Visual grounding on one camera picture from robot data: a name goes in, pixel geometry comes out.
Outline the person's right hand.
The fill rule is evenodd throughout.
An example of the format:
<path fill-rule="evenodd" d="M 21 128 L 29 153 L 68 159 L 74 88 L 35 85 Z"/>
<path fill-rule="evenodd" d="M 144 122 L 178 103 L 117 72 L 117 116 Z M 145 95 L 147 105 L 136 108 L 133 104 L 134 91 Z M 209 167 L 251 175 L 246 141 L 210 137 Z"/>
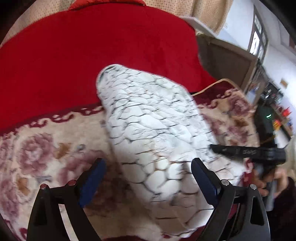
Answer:
<path fill-rule="evenodd" d="M 251 184 L 255 184 L 262 197 L 266 197 L 269 194 L 267 190 L 267 183 L 276 181 L 276 188 L 274 192 L 274 198 L 278 197 L 283 190 L 288 187 L 287 172 L 283 168 L 277 167 L 267 174 L 264 178 L 261 178 L 258 172 L 253 169 L 251 173 Z"/>

